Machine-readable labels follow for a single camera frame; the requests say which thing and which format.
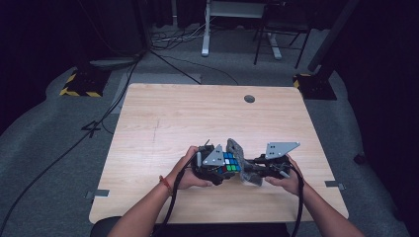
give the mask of red bracelet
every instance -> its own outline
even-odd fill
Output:
[[[167,182],[166,178],[163,178],[163,176],[160,176],[160,182],[163,182],[163,185],[167,187],[169,190],[169,196],[171,197],[173,195],[172,188],[170,187],[169,183]]]

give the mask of person's left hand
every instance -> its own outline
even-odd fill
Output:
[[[170,186],[173,187],[176,176],[179,174],[179,172],[182,170],[182,168],[185,166],[185,164],[191,159],[191,157],[197,153],[198,147],[191,146],[186,155],[182,157],[178,163],[173,167],[173,170],[170,172],[170,174],[166,177],[167,181],[169,182]],[[191,168],[187,168],[185,170],[185,174],[182,177],[181,183],[179,184],[178,189],[179,190],[185,190],[187,188],[190,188],[192,186],[198,186],[198,187],[209,187],[212,186],[211,181],[201,180],[198,177],[194,175]]]

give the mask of forearm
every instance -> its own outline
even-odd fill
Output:
[[[304,205],[323,237],[364,236],[355,225],[327,203],[310,185],[304,185],[303,193]]]
[[[109,236],[150,236],[157,216],[168,197],[167,187],[159,183],[126,212]]]

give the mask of chair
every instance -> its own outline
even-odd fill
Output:
[[[305,45],[310,35],[311,27],[307,20],[306,12],[302,6],[302,1],[299,0],[282,0],[282,1],[269,1],[264,7],[264,13],[260,27],[255,33],[253,40],[258,36],[258,47],[256,50],[255,61],[256,65],[261,46],[263,33],[292,35],[293,40],[289,46],[272,46],[288,49],[299,49],[300,53],[296,61],[295,69],[298,68],[299,61],[301,60],[302,53],[304,52]],[[300,34],[305,34],[304,43],[302,47],[291,47]]]

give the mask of light wood tabletop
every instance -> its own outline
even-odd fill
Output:
[[[251,95],[254,103],[244,97]],[[118,121],[90,221],[123,215],[166,176],[191,145],[232,138],[246,159],[268,142],[299,142],[290,152],[306,181],[345,217],[348,210],[334,181],[302,96],[292,87],[131,84]],[[160,212],[162,222],[170,199]],[[178,191],[169,223],[295,221],[297,197],[264,182],[242,183],[238,174],[220,186]],[[304,209],[302,220],[312,220]]]

